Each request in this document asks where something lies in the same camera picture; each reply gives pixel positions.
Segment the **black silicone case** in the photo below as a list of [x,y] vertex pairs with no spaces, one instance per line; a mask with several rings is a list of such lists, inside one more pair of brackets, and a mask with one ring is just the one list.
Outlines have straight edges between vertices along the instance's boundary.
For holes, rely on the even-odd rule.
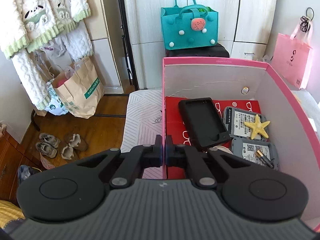
[[181,100],[178,109],[190,143],[198,150],[229,142],[231,137],[211,98]]

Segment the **beige glasses case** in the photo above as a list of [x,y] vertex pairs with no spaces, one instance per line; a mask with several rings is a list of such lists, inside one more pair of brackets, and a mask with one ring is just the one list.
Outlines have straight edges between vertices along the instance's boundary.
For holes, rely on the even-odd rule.
[[225,153],[233,154],[233,152],[229,148],[226,148],[225,146],[222,146],[222,145],[217,145],[217,146],[211,147],[211,148],[209,148],[209,150],[210,151],[223,151]]

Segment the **grey battery case with label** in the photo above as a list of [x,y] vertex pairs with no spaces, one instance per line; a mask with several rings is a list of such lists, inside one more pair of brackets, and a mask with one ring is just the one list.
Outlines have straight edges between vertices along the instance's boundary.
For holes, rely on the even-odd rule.
[[261,122],[267,120],[264,115],[258,113],[235,107],[226,107],[223,112],[223,123],[231,137],[250,139],[251,129],[245,126],[244,122],[254,122],[256,115],[259,115]]

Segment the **small gold-black battery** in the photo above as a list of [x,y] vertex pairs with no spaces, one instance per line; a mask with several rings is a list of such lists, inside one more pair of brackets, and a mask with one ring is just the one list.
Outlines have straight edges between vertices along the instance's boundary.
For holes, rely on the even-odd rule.
[[272,163],[272,161],[270,161],[267,156],[265,156],[261,150],[256,150],[255,155],[257,156],[258,159],[260,159],[260,161],[262,163],[264,163],[266,166],[274,169],[274,164]]

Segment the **yellow starfish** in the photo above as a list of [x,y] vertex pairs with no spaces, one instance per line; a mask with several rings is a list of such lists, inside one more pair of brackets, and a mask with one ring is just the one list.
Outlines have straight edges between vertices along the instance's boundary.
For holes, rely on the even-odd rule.
[[251,129],[250,139],[255,139],[256,135],[259,134],[263,138],[268,139],[268,133],[265,128],[270,124],[270,121],[261,122],[259,115],[255,116],[254,122],[245,121],[244,125]]

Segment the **pink cardboard box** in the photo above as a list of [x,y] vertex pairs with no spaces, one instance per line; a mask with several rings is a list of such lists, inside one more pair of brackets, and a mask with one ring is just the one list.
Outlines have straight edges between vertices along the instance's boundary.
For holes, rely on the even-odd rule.
[[257,100],[270,125],[268,136],[282,172],[300,179],[309,191],[302,219],[319,229],[319,138],[289,87],[267,63],[216,57],[163,59],[165,97]]

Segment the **brown slippers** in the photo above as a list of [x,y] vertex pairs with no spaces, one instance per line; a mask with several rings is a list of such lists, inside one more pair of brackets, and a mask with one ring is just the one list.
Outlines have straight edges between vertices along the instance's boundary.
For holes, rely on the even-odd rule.
[[88,149],[88,143],[78,133],[69,133],[65,135],[65,146],[61,150],[61,157],[67,162],[73,162],[79,159],[78,152],[85,152]]

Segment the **grey sneakers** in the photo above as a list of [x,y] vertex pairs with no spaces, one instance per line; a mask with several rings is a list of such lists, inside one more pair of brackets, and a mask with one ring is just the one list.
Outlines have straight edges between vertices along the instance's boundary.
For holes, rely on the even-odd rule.
[[57,148],[61,140],[54,135],[48,133],[40,133],[39,142],[36,143],[36,149],[42,154],[51,159],[57,155]]

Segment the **white green plastic bag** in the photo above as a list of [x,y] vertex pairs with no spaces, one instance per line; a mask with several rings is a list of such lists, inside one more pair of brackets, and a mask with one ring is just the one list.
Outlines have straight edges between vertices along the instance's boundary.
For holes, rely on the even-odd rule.
[[52,81],[53,80],[47,82],[47,90],[51,100],[44,110],[57,116],[65,115],[68,113],[68,110],[56,94],[56,91],[52,86]]

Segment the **black suitcase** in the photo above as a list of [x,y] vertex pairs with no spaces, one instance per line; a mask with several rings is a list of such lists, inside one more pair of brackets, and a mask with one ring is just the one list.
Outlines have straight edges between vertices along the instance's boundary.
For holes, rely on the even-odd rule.
[[214,46],[187,48],[178,50],[165,50],[166,57],[224,57],[230,58],[229,52],[224,46],[217,43]]

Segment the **black clothes rack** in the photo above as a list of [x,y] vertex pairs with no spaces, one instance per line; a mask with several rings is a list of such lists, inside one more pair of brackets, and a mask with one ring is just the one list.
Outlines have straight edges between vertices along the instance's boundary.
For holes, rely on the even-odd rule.
[[129,57],[129,63],[131,67],[132,84],[135,90],[139,90],[135,62],[133,58],[133,51],[132,51],[130,36],[129,36],[128,22],[127,22],[126,10],[125,10],[125,1],[118,0],[118,2],[119,2],[119,9],[120,9],[120,16],[121,16],[121,26],[124,34],[124,44],[125,44],[124,48],[126,49],[125,51],[127,53],[127,56]]

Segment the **wooden cabinet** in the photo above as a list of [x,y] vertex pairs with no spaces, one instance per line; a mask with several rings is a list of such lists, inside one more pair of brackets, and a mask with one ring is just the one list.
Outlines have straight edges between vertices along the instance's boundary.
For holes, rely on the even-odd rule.
[[16,199],[18,168],[21,165],[28,165],[40,170],[44,168],[40,160],[32,154],[27,153],[8,132],[3,134],[0,143],[1,200],[6,200],[18,205]]

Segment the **teal felt tote bag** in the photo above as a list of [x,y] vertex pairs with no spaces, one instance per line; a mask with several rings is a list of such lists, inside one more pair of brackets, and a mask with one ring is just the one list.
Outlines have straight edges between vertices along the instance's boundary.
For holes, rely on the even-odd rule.
[[218,42],[219,13],[193,4],[161,9],[161,30],[166,50],[214,46]]

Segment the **white wardrobe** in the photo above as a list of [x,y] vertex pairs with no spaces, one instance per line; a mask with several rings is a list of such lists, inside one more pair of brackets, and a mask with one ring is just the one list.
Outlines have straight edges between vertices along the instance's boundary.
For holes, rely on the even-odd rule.
[[162,85],[162,60],[183,48],[222,45],[235,59],[260,61],[276,0],[123,0],[136,86]]

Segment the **white fleece robe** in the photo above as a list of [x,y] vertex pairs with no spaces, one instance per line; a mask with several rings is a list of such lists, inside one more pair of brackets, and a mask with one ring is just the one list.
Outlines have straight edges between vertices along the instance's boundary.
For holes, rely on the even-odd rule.
[[87,0],[1,0],[1,51],[38,110],[49,105],[51,96],[30,54],[53,43],[73,61],[93,55],[83,22],[90,16]]

